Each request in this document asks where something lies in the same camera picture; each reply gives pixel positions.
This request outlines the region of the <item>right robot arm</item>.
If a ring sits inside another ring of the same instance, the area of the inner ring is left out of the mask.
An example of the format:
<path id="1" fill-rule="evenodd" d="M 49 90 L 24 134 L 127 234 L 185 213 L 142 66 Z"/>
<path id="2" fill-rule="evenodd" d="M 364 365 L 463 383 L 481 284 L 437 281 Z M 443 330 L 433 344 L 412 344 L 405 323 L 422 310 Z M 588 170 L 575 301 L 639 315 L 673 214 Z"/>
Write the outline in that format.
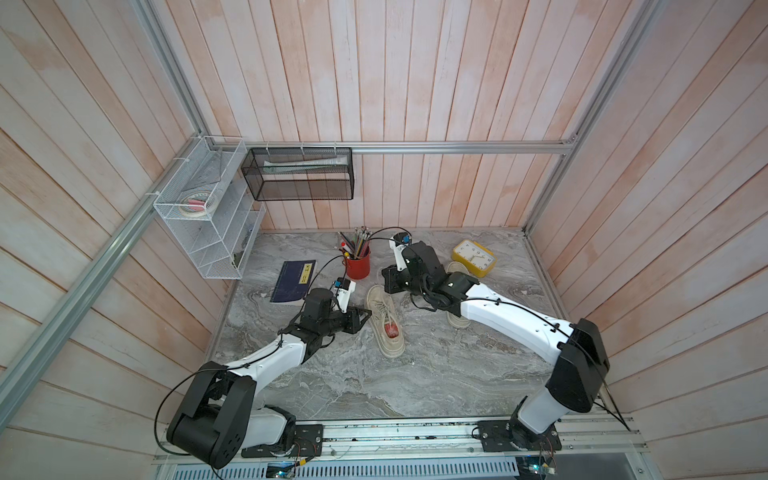
<path id="1" fill-rule="evenodd" d="M 524 398 L 506 421 L 481 421 L 487 452 L 561 449 L 557 422 L 592 410 L 610 370 L 599 328 L 587 319 L 569 323 L 529 309 L 493 291 L 476 277 L 447 272 L 434 249 L 407 233 L 390 238 L 394 264 L 383 269 L 388 294 L 407 292 L 443 311 L 486 325 L 525 345 L 552 367 L 543 387 Z"/>

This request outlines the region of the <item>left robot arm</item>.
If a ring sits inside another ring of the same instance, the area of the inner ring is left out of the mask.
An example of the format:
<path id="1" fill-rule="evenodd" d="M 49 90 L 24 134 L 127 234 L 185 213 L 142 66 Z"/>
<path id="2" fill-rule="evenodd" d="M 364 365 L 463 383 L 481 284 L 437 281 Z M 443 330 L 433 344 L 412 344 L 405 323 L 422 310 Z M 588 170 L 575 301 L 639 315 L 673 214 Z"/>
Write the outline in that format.
<path id="1" fill-rule="evenodd" d="M 337 333 L 362 329 L 372 312 L 350 306 L 350 295 L 350 289 L 314 288 L 273 342 L 227 364 L 209 361 L 186 377 L 191 385 L 158 447 L 170 455 L 195 457 L 214 470 L 241 451 L 298 455 L 295 416 L 278 407 L 255 410 L 253 402 L 273 380 L 329 346 Z"/>

